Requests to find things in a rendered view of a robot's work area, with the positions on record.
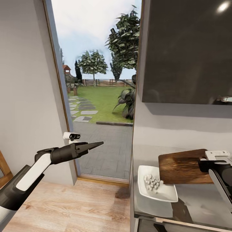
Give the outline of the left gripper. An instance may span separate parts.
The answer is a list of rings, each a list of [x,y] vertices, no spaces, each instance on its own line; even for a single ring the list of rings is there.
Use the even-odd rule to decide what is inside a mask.
[[[103,141],[90,144],[87,142],[69,144],[61,148],[60,157],[64,162],[74,160],[88,154],[88,150],[94,149],[102,144]]]

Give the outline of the bowl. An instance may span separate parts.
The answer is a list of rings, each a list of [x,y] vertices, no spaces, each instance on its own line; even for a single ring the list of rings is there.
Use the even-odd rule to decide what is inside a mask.
[[[155,177],[159,182],[159,186],[157,184],[153,185],[152,190],[147,188],[148,185],[151,187],[152,184],[148,175]],[[145,183],[145,177],[149,183]],[[159,167],[140,165],[138,168],[138,186],[142,196],[162,202],[178,202],[175,185],[161,183]]]

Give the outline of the cutting board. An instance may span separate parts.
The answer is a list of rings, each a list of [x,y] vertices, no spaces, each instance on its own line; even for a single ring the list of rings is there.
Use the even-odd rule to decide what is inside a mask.
[[[158,156],[163,184],[214,184],[208,172],[201,172],[198,161],[207,159],[207,149],[190,150]]]

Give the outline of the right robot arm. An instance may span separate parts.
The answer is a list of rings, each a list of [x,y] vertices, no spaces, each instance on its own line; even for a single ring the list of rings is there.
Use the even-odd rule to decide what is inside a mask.
[[[232,214],[232,165],[225,160],[216,160],[215,157],[228,157],[225,150],[205,151],[207,160],[198,161],[201,172],[208,172],[217,187],[224,202]]]

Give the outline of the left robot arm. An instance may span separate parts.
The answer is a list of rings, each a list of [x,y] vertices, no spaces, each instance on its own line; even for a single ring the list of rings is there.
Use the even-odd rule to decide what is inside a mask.
[[[103,144],[102,142],[80,142],[80,134],[64,132],[63,139],[69,145],[39,150],[32,166],[24,166],[10,181],[0,189],[0,232],[7,226],[17,210],[23,205],[31,192],[45,176],[43,172],[51,164],[59,164],[80,158],[88,154],[88,150]]]

